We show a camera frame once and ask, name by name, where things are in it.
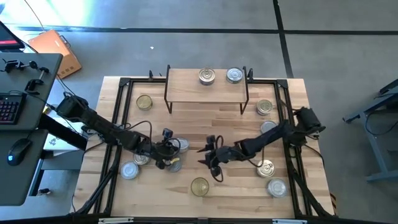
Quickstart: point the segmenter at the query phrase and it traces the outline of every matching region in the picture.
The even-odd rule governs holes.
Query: orange box
[[[29,45],[39,53],[60,53],[63,55],[61,66],[58,69],[59,77],[65,78],[81,69],[79,61],[69,48],[70,44],[57,31],[49,30],[28,41]]]

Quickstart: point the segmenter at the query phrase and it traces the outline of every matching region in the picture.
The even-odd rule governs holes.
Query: tin can
[[[257,102],[256,108],[259,115],[265,116],[272,111],[272,103],[269,100],[260,100]]]
[[[226,80],[232,84],[237,84],[243,79],[243,72],[240,68],[230,68],[226,71]]]
[[[191,183],[191,191],[198,197],[205,196],[209,192],[209,182],[202,177],[198,177]]]
[[[199,71],[199,81],[202,85],[211,85],[214,83],[216,73],[211,68],[203,68]]]
[[[182,161],[181,158],[179,156],[176,156],[174,159],[172,159],[173,163],[167,167],[167,169],[170,172],[178,172],[180,171],[180,169],[182,168]]]
[[[122,168],[120,168],[120,174],[124,179],[134,179],[139,174],[139,167],[133,161],[126,162],[122,165]]]
[[[276,126],[276,123],[273,121],[265,121],[260,127],[261,133],[264,134]]]
[[[286,184],[283,180],[276,178],[268,182],[268,193],[274,197],[285,197],[287,193]]]
[[[275,172],[275,167],[274,164],[269,161],[264,159],[263,161],[260,161],[257,166],[261,165],[260,167],[257,168],[257,173],[259,174],[260,177],[272,177]]]
[[[132,160],[137,165],[145,165],[150,162],[150,157],[135,154]]]
[[[136,101],[140,110],[147,111],[152,108],[152,98],[148,95],[141,95]]]
[[[184,153],[187,152],[189,149],[189,141],[184,139],[184,138],[177,138],[177,140],[172,139],[170,140],[170,142],[173,144],[173,146],[175,147],[179,147],[180,146],[180,153]]]

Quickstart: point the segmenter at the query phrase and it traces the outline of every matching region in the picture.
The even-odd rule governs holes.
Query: keyboard
[[[26,93],[0,93],[0,125],[17,124]]]

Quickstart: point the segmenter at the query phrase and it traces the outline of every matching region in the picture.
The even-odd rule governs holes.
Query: black desk
[[[25,53],[1,53],[4,60],[20,60],[28,64],[33,60],[39,67],[50,70],[45,74],[44,84],[38,86],[37,95],[44,101],[49,97],[51,87],[56,78],[62,59],[61,54],[25,54]],[[33,78],[39,78],[40,71],[25,68],[24,71],[13,70],[10,73],[0,73],[0,92],[7,93],[10,90],[24,91],[27,82]],[[58,136],[66,142],[84,150],[86,139],[69,128],[57,123],[49,116],[42,114],[45,103],[32,96],[27,96],[22,113],[16,125],[0,125],[0,206],[22,205],[32,182],[32,177],[42,154],[45,139],[48,133]],[[6,160],[11,146],[21,138],[26,138],[33,131],[29,139],[32,140],[24,160],[18,166],[9,166]]]

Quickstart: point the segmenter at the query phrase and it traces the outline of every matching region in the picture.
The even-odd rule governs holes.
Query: concrete floor
[[[45,25],[93,27],[182,27],[276,29],[271,0],[30,1]],[[398,30],[393,0],[279,0],[285,29]],[[3,22],[37,26],[23,1],[10,1]],[[16,32],[23,39],[32,37]],[[94,108],[105,75],[165,73],[180,68],[252,67],[255,77],[286,77],[275,34],[62,33],[83,65],[65,79]],[[295,78],[304,78],[311,107],[326,126],[320,139],[330,191],[340,217],[397,223],[398,183],[367,183],[378,172],[365,132],[341,118],[371,100],[398,76],[398,35],[287,35]],[[49,103],[62,99],[54,84]],[[69,212],[76,172],[45,173],[48,197],[28,197],[21,207],[0,208],[0,219],[43,217]]]

